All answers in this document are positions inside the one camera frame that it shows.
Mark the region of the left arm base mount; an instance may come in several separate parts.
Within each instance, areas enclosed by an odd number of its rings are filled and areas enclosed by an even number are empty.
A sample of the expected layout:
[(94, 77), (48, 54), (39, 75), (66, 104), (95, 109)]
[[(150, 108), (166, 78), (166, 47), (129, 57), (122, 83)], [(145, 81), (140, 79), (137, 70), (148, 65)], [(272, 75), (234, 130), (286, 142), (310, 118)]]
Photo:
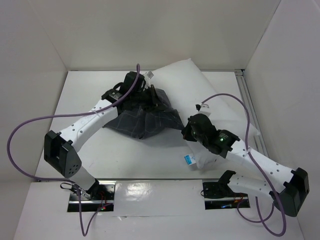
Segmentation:
[[(67, 206), (68, 213), (79, 212), (79, 198), (76, 188), (68, 182), (60, 184), (60, 188), (69, 191), (69, 200)], [(82, 212), (95, 212), (98, 208), (101, 208), (101, 212), (113, 212), (114, 211), (114, 199), (115, 199), (116, 182), (101, 180), (99, 182), (99, 189), (95, 196), (90, 196), (82, 189), (81, 193), (81, 210)]]

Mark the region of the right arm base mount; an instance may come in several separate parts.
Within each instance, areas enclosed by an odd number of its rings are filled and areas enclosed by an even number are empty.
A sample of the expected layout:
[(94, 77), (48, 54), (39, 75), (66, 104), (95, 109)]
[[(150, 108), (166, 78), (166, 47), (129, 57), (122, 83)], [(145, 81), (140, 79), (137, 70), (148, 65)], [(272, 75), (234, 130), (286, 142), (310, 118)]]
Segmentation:
[(206, 210), (250, 208), (250, 202), (246, 193), (235, 193), (217, 181), (202, 183), (203, 190), (200, 195), (204, 198)]

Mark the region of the dark grey checked pillowcase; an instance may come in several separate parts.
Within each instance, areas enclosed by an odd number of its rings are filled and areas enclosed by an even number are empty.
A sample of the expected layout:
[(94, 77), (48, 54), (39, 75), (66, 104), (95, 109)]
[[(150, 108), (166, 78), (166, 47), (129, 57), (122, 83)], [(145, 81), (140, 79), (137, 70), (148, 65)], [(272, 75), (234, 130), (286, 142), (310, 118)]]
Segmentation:
[(117, 106), (118, 116), (104, 127), (140, 140), (153, 137), (166, 128), (182, 130), (184, 125), (180, 115), (172, 108), (165, 91), (159, 88), (155, 91), (159, 107), (153, 106), (152, 99), (149, 102), (121, 102)]

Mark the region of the white pillow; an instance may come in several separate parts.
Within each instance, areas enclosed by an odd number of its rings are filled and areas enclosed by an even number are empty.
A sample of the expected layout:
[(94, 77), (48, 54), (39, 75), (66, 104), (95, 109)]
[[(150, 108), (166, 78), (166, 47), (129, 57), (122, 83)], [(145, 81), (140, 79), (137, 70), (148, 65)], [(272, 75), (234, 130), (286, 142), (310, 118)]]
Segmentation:
[[(179, 113), (183, 125), (188, 118), (198, 113), (196, 105), (217, 94), (209, 80), (189, 58), (181, 60), (153, 72), (150, 82), (164, 90), (173, 109)], [(244, 140), (247, 129), (247, 117), (240, 116), (221, 96), (216, 96), (206, 103), (205, 114), (211, 123), (220, 130), (227, 130)]]

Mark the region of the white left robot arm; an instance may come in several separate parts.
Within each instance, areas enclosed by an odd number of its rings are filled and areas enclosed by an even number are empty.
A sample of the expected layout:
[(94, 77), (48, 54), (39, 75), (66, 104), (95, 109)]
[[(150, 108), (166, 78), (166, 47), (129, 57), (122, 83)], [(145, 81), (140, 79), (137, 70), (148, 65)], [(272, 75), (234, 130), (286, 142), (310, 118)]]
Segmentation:
[(156, 92), (150, 80), (154, 74), (149, 71), (140, 74), (130, 71), (124, 82), (107, 90), (97, 104), (72, 125), (59, 132), (49, 131), (44, 137), (44, 160), (64, 178), (70, 180), (71, 189), (92, 200), (105, 192), (105, 188), (83, 166), (78, 155), (82, 146), (105, 124), (116, 119), (124, 103), (133, 103), (133, 97), (141, 97), (151, 91), (155, 100)]

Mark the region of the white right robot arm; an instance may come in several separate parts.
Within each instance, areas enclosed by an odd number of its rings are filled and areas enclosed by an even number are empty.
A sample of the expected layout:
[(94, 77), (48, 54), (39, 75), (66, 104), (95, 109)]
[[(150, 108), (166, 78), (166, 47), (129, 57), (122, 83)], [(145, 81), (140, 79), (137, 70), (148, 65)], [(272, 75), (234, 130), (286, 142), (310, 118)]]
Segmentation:
[(210, 153), (240, 164), (264, 177), (264, 180), (257, 180), (227, 170), (218, 180), (220, 194), (230, 196), (234, 192), (270, 197), (274, 206), (285, 215), (298, 215), (310, 192), (308, 173), (304, 169), (292, 169), (271, 160), (246, 146), (246, 143), (232, 132), (216, 129), (202, 113), (190, 116), (181, 133), (184, 140), (198, 142)]

